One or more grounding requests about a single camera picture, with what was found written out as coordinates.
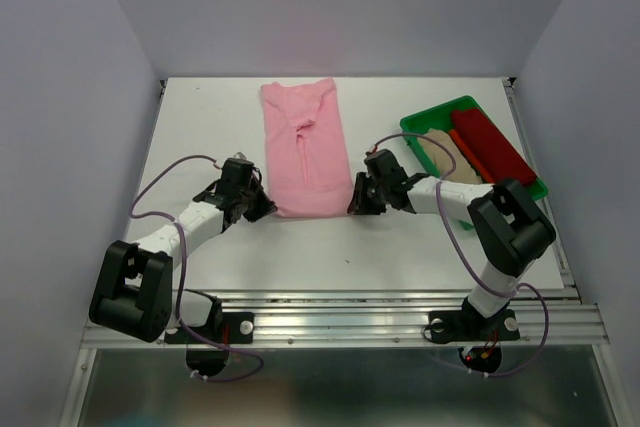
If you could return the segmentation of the pink t-shirt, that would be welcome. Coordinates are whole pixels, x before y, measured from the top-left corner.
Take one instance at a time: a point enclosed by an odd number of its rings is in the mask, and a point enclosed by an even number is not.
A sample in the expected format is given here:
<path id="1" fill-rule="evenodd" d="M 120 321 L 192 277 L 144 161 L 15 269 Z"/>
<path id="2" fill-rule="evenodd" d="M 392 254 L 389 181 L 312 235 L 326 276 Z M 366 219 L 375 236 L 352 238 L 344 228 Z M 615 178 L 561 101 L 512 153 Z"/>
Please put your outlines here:
<path id="1" fill-rule="evenodd" d="M 284 218 L 347 214 L 353 192 L 337 87 L 311 84 L 260 88 L 268 195 Z"/>

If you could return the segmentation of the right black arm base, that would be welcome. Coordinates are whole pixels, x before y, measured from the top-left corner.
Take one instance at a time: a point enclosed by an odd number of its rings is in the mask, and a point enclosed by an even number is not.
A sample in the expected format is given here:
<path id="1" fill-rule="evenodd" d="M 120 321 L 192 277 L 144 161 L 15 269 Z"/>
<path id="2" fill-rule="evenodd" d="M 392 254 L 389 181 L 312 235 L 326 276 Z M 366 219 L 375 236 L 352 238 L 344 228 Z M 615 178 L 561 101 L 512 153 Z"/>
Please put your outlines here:
<path id="1" fill-rule="evenodd" d="M 464 300 L 458 310 L 436 310 L 428 314 L 422 337 L 436 345 L 459 344 L 462 366 L 472 373 L 491 376 L 502 362 L 501 342 L 518 341 L 520 331 L 508 304 L 485 318 Z"/>

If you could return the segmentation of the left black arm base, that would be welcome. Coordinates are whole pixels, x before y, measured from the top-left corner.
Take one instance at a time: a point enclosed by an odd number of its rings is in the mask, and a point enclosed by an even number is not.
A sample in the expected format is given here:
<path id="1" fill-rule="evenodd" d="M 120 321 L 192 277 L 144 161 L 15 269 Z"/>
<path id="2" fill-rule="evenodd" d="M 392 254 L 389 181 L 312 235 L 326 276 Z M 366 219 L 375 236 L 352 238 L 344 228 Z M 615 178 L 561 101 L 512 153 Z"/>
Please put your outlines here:
<path id="1" fill-rule="evenodd" d="M 166 331 L 164 342 L 185 347 L 185 363 L 190 376 L 208 383 L 245 380 L 264 367 L 260 354 L 247 349 L 253 344 L 253 312 L 211 313 L 205 324 L 191 327 L 196 336 L 178 327 Z"/>

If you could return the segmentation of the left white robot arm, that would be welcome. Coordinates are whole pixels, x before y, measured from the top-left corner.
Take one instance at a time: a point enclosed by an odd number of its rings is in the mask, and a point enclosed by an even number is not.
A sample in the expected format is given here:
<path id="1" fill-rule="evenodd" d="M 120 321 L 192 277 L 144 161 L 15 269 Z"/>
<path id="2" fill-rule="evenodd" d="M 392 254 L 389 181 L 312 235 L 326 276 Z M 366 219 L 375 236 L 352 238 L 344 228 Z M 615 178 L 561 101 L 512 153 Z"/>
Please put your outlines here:
<path id="1" fill-rule="evenodd" d="M 117 240 L 106 249 L 89 320 L 145 342 L 177 328 L 190 330 L 202 341 L 215 339 L 223 320 L 217 298 L 196 293 L 198 308 L 185 314 L 181 307 L 187 260 L 239 220 L 254 223 L 276 210 L 255 165 L 232 157 L 224 162 L 220 177 L 196 194 L 178 216 L 132 212 L 133 219 L 157 216 L 167 223 L 141 239 Z"/>

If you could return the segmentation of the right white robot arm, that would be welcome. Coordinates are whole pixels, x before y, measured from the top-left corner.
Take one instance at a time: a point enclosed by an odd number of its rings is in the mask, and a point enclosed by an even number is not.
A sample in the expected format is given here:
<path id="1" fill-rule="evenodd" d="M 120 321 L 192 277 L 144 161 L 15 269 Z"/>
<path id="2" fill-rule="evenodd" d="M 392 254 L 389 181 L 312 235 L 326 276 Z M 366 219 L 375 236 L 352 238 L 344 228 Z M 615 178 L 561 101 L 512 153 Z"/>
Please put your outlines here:
<path id="1" fill-rule="evenodd" d="M 482 337 L 515 294 L 530 266 L 556 240 L 556 231 L 526 188 L 515 179 L 498 184 L 465 184 L 427 173 L 408 175 L 395 155 L 382 149 L 368 155 L 356 175 L 350 215 L 380 215 L 389 207 L 410 214 L 437 214 L 460 257 L 450 219 L 471 225 L 486 257 L 481 274 L 463 265 L 476 281 L 460 313 L 463 331 Z"/>

